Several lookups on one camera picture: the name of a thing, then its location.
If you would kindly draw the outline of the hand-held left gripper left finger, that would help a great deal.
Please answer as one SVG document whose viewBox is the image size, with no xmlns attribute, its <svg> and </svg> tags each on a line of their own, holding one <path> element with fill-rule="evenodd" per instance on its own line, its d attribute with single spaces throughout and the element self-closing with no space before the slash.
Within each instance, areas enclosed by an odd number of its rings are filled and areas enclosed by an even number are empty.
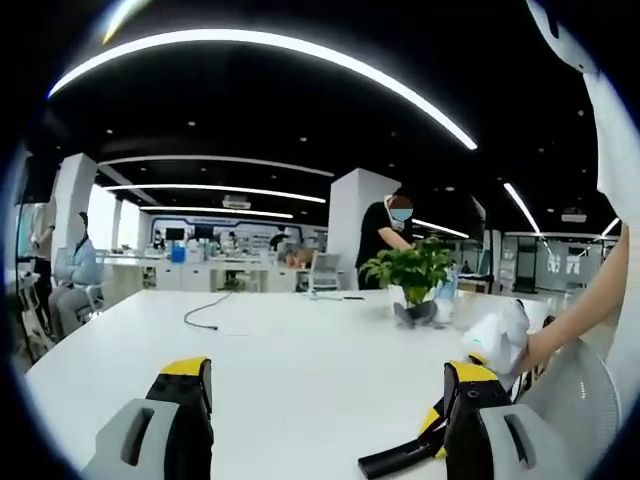
<svg viewBox="0 0 640 480">
<path fill-rule="evenodd" d="M 209 479 L 211 360 L 164 367 L 142 399 L 124 405 L 96 434 L 85 479 Z"/>
</svg>

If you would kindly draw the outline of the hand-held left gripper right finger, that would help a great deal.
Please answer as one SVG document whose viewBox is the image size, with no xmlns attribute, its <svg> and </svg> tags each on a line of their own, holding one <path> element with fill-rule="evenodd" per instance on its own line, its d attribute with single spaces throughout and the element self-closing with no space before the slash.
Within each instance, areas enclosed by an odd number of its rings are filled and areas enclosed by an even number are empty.
<svg viewBox="0 0 640 480">
<path fill-rule="evenodd" d="M 489 369 L 444 367 L 444 448 L 449 479 L 549 479 L 556 435 L 528 406 L 513 404 Z"/>
</svg>

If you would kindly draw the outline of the person's right hand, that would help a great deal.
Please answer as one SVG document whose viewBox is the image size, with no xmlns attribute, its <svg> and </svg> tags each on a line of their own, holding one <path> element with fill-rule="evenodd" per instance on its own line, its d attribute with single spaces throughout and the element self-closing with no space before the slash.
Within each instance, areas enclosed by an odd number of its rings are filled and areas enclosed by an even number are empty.
<svg viewBox="0 0 640 480">
<path fill-rule="evenodd" d="M 547 361 L 558 349 L 555 327 L 548 325 L 542 328 L 527 337 L 526 346 L 511 370 L 511 374 L 519 376 L 533 370 L 537 365 Z"/>
</svg>

